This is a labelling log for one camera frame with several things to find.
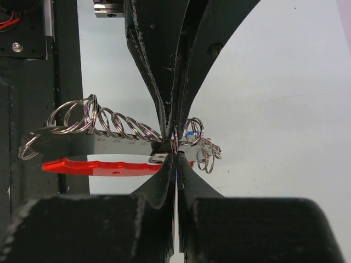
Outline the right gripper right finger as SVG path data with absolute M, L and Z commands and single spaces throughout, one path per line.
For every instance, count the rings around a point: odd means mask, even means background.
M 177 155 L 185 262 L 343 262 L 322 209 L 306 198 L 225 197 Z

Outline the blue tagged key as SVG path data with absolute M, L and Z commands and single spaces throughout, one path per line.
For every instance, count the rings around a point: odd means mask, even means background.
M 185 134 L 185 139 L 190 142 L 199 141 L 203 137 L 202 131 L 188 131 Z

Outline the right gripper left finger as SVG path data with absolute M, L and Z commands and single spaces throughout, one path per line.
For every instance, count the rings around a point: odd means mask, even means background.
M 128 195 L 27 201 L 1 243 L 1 262 L 169 262 L 175 155 Z

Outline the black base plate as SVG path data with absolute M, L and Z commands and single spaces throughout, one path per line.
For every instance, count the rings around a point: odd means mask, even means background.
M 89 192 L 86 177 L 22 161 L 21 137 L 82 97 L 76 1 L 1 1 L 1 229 L 28 198 Z

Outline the red handled keyring holder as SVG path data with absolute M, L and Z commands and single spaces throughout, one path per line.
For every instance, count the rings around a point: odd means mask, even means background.
M 202 131 L 203 137 L 187 141 L 188 131 Z M 27 161 L 41 155 L 42 169 L 50 173 L 128 177 L 154 175 L 173 153 L 211 173 L 222 151 L 205 137 L 199 118 L 186 121 L 181 137 L 173 130 L 166 139 L 150 126 L 100 106 L 92 94 L 52 111 L 43 128 L 22 137 L 18 156 Z

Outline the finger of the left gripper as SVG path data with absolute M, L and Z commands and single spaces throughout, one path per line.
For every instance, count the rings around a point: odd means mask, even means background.
M 188 1 L 125 1 L 127 45 L 156 107 L 161 134 L 176 116 L 178 47 Z
M 227 41 L 259 1 L 191 1 L 191 20 L 180 45 L 180 75 L 175 108 L 178 136 L 192 103 Z

